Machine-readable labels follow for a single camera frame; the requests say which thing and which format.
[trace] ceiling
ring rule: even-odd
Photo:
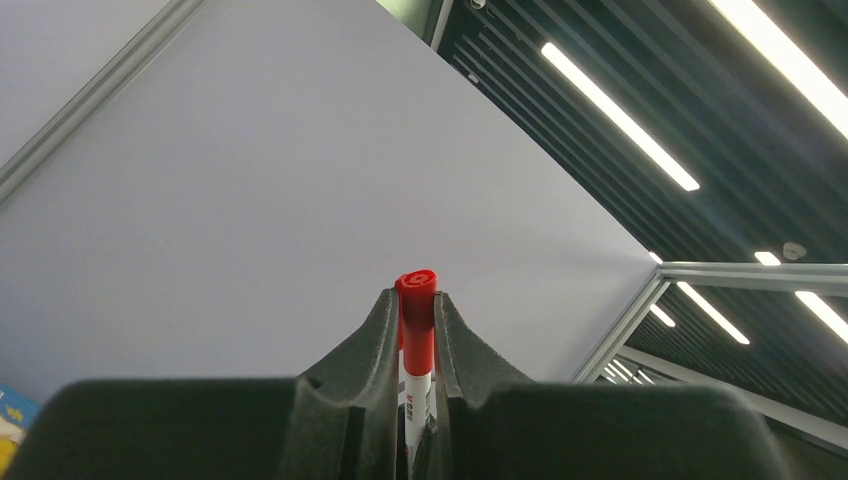
[[[848,3],[757,0],[842,91]],[[552,42],[697,180],[685,191],[540,53]],[[439,54],[665,261],[848,263],[848,139],[707,0],[456,1]],[[848,345],[791,293],[677,287],[627,345],[848,426]],[[848,299],[825,298],[848,318]]]
[[[426,43],[436,45],[433,42],[434,36],[441,38],[441,30],[438,26],[440,13],[443,8],[450,8],[453,2],[452,0],[377,0],[377,3]]]
[[[617,385],[647,386],[674,383],[676,380],[665,377],[635,361],[617,355],[604,368],[604,373],[596,382]],[[848,472],[848,456],[843,449],[829,445],[809,434],[788,425],[767,419],[780,457],[786,463],[791,478],[839,479]]]

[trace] black foam holder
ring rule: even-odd
[[[437,419],[413,478],[788,478],[762,418],[733,392],[534,383],[447,294],[434,309]],[[384,290],[297,378],[71,385],[5,478],[404,477],[397,319],[397,294]]]

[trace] marker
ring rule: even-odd
[[[410,475],[415,452],[430,416],[433,371],[433,302],[439,279],[432,270],[407,273],[396,282],[403,317],[404,436]]]

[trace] red marker cap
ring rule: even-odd
[[[432,270],[418,270],[403,275],[395,285],[403,312],[403,367],[410,375],[425,375],[433,370],[433,302],[439,278]]]

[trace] led light strip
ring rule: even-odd
[[[645,154],[687,192],[701,186],[682,166],[673,159],[642,127],[598,87],[577,65],[565,56],[553,43],[542,47],[542,55],[560,71],[583,95],[604,113],[612,123],[630,137]]]
[[[677,325],[676,323],[674,323],[674,320],[672,320],[671,317],[668,316],[667,313],[662,311],[662,309],[656,305],[651,305],[651,313],[656,315],[656,317],[659,318],[660,321],[666,324],[666,326],[668,327],[674,328],[674,326]]]
[[[648,383],[650,383],[651,385],[654,385],[654,381],[653,381],[653,380],[651,380],[651,379],[650,379],[650,377],[648,377],[647,375],[645,375],[645,372],[643,372],[642,370],[638,370],[638,373],[639,373],[639,375],[640,375],[642,378],[644,378],[645,380],[647,380],[647,381],[648,381]]]
[[[780,265],[780,259],[771,252],[754,252],[754,257],[763,265],[777,266]],[[798,291],[795,292],[804,305],[810,309],[819,320],[824,322],[833,332],[848,343],[848,323],[845,319],[839,316],[828,304],[824,302],[818,295],[813,292]]]
[[[619,377],[623,378],[625,382],[629,382],[629,381],[630,381],[630,380],[629,380],[626,376],[624,376],[624,374],[623,374],[623,373],[621,373],[621,372],[620,372],[617,368],[615,368],[615,365],[613,365],[613,364],[611,364],[611,363],[608,363],[608,364],[607,364],[607,366],[608,366],[608,367],[610,367],[610,368],[612,369],[612,371],[613,371],[613,372],[615,372],[616,374],[618,374],[618,376],[619,376]]]
[[[848,98],[751,0],[709,0],[713,7],[848,138]]]
[[[607,380],[609,380],[612,383],[617,383],[615,381],[615,373],[613,373],[613,371],[610,370],[609,367],[604,367],[604,371],[607,372],[607,375],[609,375],[608,377],[604,377],[604,378],[606,378]]]
[[[654,253],[652,258],[653,257],[656,257],[655,260],[657,261],[657,263],[662,263],[662,258],[660,258],[659,255]],[[696,292],[691,285],[686,282],[677,282],[677,286],[680,288],[680,290],[683,291],[683,293],[685,293],[689,298],[691,298],[696,305],[701,307],[701,310],[703,310],[704,313],[709,315],[710,318],[712,318],[713,321],[718,324],[718,326],[720,326],[724,329],[724,331],[729,333],[734,340],[741,343],[742,345],[751,344],[751,341],[748,340],[745,335],[742,335],[742,332],[740,332],[739,329],[734,327],[728,319],[724,318],[724,315],[722,315],[718,310],[716,310],[715,307],[710,304],[710,302],[708,302],[704,297],[701,296],[701,294]]]
[[[617,367],[618,367],[618,368],[620,368],[622,371],[624,371],[624,373],[626,373],[626,374],[627,374],[627,379],[628,379],[628,380],[629,380],[630,378],[633,378],[633,373],[632,373],[632,372],[630,372],[630,370],[628,370],[628,369],[627,369],[627,367],[625,367],[623,363],[621,363],[621,362],[619,362],[618,360],[615,360],[615,359],[612,361],[612,363],[614,363],[614,364],[615,364],[615,366],[617,366]]]

